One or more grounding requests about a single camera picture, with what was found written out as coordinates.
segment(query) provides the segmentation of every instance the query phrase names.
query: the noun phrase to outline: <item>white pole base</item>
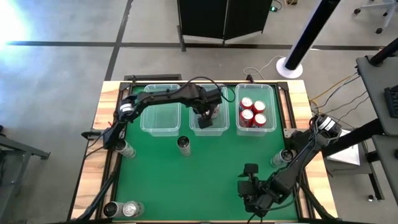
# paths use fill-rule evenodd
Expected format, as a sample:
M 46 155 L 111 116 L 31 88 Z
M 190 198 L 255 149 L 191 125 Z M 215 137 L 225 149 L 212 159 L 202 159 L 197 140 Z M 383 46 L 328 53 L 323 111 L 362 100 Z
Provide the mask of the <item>white pole base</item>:
M 276 70 L 279 75 L 282 75 L 285 78 L 298 78 L 303 73 L 303 65 L 300 64 L 295 70 L 289 70 L 285 68 L 286 58 L 281 58 L 276 62 Z

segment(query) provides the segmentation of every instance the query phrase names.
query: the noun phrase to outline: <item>red soda can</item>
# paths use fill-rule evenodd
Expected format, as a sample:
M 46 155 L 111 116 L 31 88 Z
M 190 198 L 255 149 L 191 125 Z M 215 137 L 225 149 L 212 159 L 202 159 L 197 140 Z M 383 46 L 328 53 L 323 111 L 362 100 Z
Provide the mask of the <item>red soda can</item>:
M 253 126 L 252 126 L 252 128 L 261 128 L 261 127 L 264 127 L 264 125 L 266 124 L 266 122 L 267 122 L 267 118 L 266 118 L 266 116 L 264 115 L 264 114 L 256 114 L 255 116 L 254 116 L 254 119 L 253 119 Z
M 242 112 L 243 110 L 251 110 L 253 106 L 253 101 L 249 97 L 244 97 L 242 100 L 239 102 L 239 112 Z
M 266 104 L 263 101 L 257 100 L 256 102 L 254 102 L 253 105 L 254 114 L 263 113 L 265 109 L 266 109 Z
M 253 111 L 251 110 L 243 110 L 239 114 L 239 125 L 242 128 L 250 128 L 253 122 Z

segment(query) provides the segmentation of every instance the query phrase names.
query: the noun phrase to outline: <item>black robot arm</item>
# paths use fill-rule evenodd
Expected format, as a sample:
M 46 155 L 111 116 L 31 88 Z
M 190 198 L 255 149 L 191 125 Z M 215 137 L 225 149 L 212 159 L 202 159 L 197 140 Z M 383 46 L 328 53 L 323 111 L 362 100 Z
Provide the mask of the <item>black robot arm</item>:
M 199 127 L 207 128 L 213 124 L 211 116 L 214 109 L 222 103 L 221 94 L 219 86 L 214 90 L 206 91 L 201 86 L 187 83 L 178 90 L 140 92 L 137 95 L 129 95 L 119 104 L 117 120 L 104 132 L 104 148 L 111 149 L 127 122 L 132 123 L 145 108 L 152 105 L 182 103 L 186 107 L 192 107 L 196 114 L 200 114 Z
M 257 164 L 245 164 L 240 177 L 249 180 L 238 181 L 238 194 L 244 200 L 247 212 L 264 217 L 273 203 L 281 204 L 292 193 L 297 182 L 300 183 L 304 167 L 325 146 L 333 143 L 341 134 L 341 126 L 328 116 L 314 117 L 311 128 L 305 132 L 296 131 L 289 138 L 289 148 L 297 150 L 296 157 L 286 167 L 278 169 L 267 180 L 259 180 Z

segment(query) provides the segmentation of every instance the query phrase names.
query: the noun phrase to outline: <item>black partition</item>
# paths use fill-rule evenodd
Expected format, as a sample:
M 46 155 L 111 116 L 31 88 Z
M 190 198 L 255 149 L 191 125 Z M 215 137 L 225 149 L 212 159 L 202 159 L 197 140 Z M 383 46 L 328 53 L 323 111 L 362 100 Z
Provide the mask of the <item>black partition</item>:
M 183 35 L 222 39 L 228 0 L 178 0 Z
M 272 0 L 229 0 L 224 40 L 263 31 Z
M 263 31 L 272 0 L 177 0 L 183 35 L 229 40 Z

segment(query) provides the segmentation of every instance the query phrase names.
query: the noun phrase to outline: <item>computer keyboard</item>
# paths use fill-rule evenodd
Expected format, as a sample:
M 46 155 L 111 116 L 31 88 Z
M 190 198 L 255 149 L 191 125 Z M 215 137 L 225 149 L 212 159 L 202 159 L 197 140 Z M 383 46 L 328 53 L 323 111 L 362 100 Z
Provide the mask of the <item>computer keyboard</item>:
M 391 118 L 398 118 L 398 85 L 384 89 L 388 112 Z

